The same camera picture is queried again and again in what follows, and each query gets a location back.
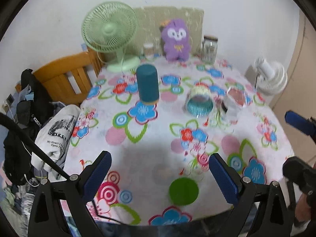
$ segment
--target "wooden lid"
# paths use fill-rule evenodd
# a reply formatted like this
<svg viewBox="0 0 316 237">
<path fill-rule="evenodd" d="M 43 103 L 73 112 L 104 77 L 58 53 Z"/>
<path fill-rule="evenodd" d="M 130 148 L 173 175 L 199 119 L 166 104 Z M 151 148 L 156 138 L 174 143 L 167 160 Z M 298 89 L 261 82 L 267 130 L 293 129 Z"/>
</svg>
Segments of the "wooden lid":
<svg viewBox="0 0 316 237">
<path fill-rule="evenodd" d="M 204 40 L 218 41 L 218 38 L 215 37 L 215 36 L 205 35 L 205 36 L 204 36 Z"/>
</svg>

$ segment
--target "white fan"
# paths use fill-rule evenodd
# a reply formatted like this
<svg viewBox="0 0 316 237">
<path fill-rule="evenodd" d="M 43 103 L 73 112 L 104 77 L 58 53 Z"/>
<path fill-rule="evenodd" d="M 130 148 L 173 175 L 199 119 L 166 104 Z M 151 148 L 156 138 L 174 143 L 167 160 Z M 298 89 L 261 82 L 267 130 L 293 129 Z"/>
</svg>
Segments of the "white fan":
<svg viewBox="0 0 316 237">
<path fill-rule="evenodd" d="M 288 74 L 281 63 L 268 62 L 266 58 L 260 57 L 255 61 L 255 67 L 258 73 L 255 88 L 262 94 L 276 95 L 284 90 Z"/>
</svg>

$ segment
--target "fan base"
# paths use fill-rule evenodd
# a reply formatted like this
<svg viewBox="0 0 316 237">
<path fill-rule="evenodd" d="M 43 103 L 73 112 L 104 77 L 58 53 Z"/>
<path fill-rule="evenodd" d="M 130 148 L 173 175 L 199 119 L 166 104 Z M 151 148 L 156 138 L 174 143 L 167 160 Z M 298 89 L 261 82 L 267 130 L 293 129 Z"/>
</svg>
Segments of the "fan base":
<svg viewBox="0 0 316 237">
<path fill-rule="evenodd" d="M 107 70 L 113 73 L 125 72 L 131 69 L 137 68 L 140 65 L 140 58 L 134 55 L 125 55 L 123 60 L 123 65 L 114 59 L 109 62 Z"/>
</svg>

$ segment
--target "plush toy eye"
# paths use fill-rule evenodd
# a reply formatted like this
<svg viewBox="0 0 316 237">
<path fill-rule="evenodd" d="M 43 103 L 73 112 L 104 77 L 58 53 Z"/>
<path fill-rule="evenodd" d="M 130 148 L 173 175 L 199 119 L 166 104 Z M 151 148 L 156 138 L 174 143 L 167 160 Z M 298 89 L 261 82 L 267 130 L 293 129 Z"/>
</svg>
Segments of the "plush toy eye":
<svg viewBox="0 0 316 237">
<path fill-rule="evenodd" d="M 179 28 L 179 35 L 183 38 L 186 37 L 186 31 L 183 28 Z"/>
<path fill-rule="evenodd" d="M 169 29 L 168 29 L 168 36 L 169 36 L 170 38 L 174 38 L 175 35 L 176 35 L 176 31 L 175 31 L 173 28 L 169 28 Z"/>
</svg>

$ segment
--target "green fan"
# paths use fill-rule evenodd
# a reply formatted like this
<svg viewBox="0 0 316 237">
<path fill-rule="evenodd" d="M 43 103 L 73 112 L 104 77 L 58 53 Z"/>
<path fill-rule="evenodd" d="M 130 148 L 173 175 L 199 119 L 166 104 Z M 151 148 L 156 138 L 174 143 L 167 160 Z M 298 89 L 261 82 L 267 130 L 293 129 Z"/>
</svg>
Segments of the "green fan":
<svg viewBox="0 0 316 237">
<path fill-rule="evenodd" d="M 82 23 L 82 37 L 96 52 L 116 52 L 116 59 L 108 63 L 111 72 L 128 71 L 140 64 L 134 55 L 125 55 L 126 46 L 138 28 L 135 11 L 125 3 L 106 2 L 92 9 Z"/>
</svg>

